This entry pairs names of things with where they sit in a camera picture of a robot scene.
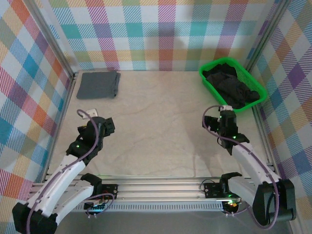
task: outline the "marble surface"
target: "marble surface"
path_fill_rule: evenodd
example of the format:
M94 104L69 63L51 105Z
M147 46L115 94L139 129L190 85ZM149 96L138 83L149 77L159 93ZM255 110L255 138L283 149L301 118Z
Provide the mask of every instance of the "marble surface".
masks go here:
M104 148L84 170L95 175L221 176L247 175L216 138L201 127L204 110L217 104L198 72L122 71L114 99L78 100L80 72L60 129L49 173L60 164L77 135L77 109L97 109L112 117L116 131L104 139ZM217 108L209 115L218 116ZM266 161L252 110L237 114L239 131Z

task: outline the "gray towel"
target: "gray towel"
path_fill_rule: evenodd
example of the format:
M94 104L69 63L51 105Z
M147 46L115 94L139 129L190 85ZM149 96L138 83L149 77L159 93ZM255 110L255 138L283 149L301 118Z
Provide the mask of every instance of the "gray towel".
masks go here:
M83 73L77 99L114 98L119 79L117 71Z

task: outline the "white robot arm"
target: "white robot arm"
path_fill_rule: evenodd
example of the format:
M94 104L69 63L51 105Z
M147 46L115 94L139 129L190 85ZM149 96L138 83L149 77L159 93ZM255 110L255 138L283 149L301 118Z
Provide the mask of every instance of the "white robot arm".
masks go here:
M87 166L98 151L102 149L103 138L114 132L115 127L111 118L95 117L99 129L99 142L93 152L84 160L77 162L63 171L63 168L85 154L95 142L94 127L89 122L85 127L79 127L80 135L73 142L64 157L62 163L45 185L26 204L18 203L13 208L13 218L16 230L26 233L26 220L31 208L36 208L31 215L31 234L53 234L62 219L85 199L103 193L100 178L87 174L81 178L73 189L63 195L64 191L73 179ZM236 158L251 177L253 184L245 180L240 173L222 175L218 186L216 184L204 184L209 198L211 190L221 196L240 197L253 207L253 213L257 221L265 226L274 220L293 220L296 217L295 197L293 184L289 180L282 180L276 173L257 157L249 140L238 133L236 115L232 108L223 106L220 108L220 117L203 116L203 127L210 133L221 139L221 146ZM44 195L40 194L49 184ZM276 198L274 198L274 185L278 189L278 211L276 211ZM227 212L237 212L236 208L229 208Z

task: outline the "folded cloth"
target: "folded cloth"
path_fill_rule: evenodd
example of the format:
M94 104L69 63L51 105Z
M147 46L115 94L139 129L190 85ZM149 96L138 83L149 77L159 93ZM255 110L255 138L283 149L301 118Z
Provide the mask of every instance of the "folded cloth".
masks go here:
M117 71L83 73L77 99L114 98L118 93L119 80Z
M203 71L203 75L223 97L226 103L234 109L240 109L246 105L246 102L259 100L259 93L251 91L245 83L237 78L236 71L233 71L235 68L227 64L225 66L225 64L217 65L217 68L215 67L210 71Z

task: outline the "green basket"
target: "green basket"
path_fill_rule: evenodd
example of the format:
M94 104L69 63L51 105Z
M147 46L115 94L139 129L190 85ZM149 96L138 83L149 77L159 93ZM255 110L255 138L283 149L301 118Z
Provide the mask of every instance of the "green basket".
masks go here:
M215 99L221 104L221 105L227 105L226 101L221 97L221 95L218 93L218 91L206 80L206 78L203 76L203 71L209 71L213 69L218 64L224 64L227 63L228 65L234 67L236 69L237 78L245 83L250 90L257 91L260 95L260 99L257 101L254 101L252 103L246 103L246 106L240 109L234 109L235 112L242 112L247 110L248 108L251 108L252 106L255 106L261 102L263 102L267 98L267 91L264 87L255 79L252 75L250 75L249 72L246 71L246 69L238 63L234 58L224 57L217 59L215 61L212 61L210 63L207 63L200 67L199 74L203 79L203 83L206 86L208 90L213 94Z

